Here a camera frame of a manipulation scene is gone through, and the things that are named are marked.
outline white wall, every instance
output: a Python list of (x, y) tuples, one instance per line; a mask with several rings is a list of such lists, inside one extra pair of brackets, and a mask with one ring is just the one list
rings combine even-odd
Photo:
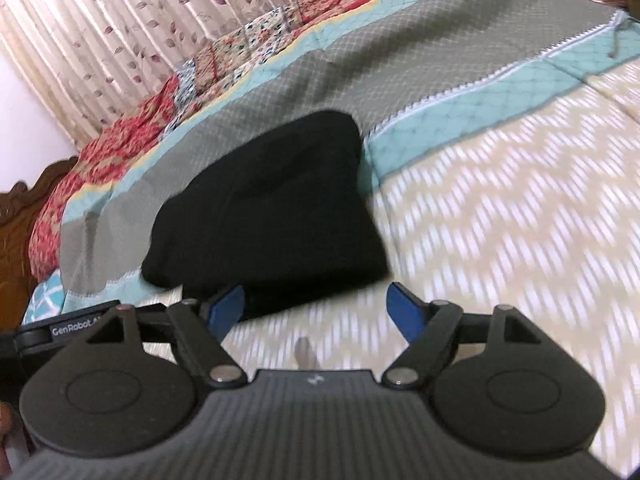
[(33, 186), (49, 164), (75, 154), (56, 121), (0, 53), (0, 192), (18, 180)]

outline beige patterned bedsheet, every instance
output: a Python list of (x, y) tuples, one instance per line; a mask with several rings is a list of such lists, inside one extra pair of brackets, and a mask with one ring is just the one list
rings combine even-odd
[[(592, 453), (623, 477), (640, 462), (639, 75), (636, 61), (593, 77), (370, 197), (395, 280), (470, 312), (514, 304), (590, 371), (607, 397)], [(406, 345), (385, 291), (245, 323), (224, 346), (253, 373), (296, 368), (306, 337), (322, 367), (380, 374)]]

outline metal screw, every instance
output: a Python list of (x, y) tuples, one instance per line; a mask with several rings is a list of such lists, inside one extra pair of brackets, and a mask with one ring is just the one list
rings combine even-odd
[(233, 365), (220, 365), (211, 369), (209, 377), (217, 383), (230, 383), (242, 377), (242, 370)]
[(386, 380), (396, 386), (407, 386), (413, 384), (420, 378), (418, 372), (412, 368), (392, 368), (386, 373)]

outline round black disc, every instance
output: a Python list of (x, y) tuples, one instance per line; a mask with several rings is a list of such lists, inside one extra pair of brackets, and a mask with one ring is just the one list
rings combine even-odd
[(583, 449), (604, 415), (597, 383), (568, 356), (505, 349), (460, 361), (434, 382), (444, 426), (476, 449), (533, 459)]
[(86, 345), (27, 383), (20, 413), (43, 446), (83, 458), (119, 456), (170, 436), (195, 404), (177, 365), (124, 345)]

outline dark object in corner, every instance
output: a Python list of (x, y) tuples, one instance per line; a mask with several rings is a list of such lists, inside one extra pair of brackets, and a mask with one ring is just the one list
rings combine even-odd
[(353, 118), (316, 112), (233, 150), (160, 209), (142, 275), (202, 300), (239, 283), (243, 319), (382, 279)]

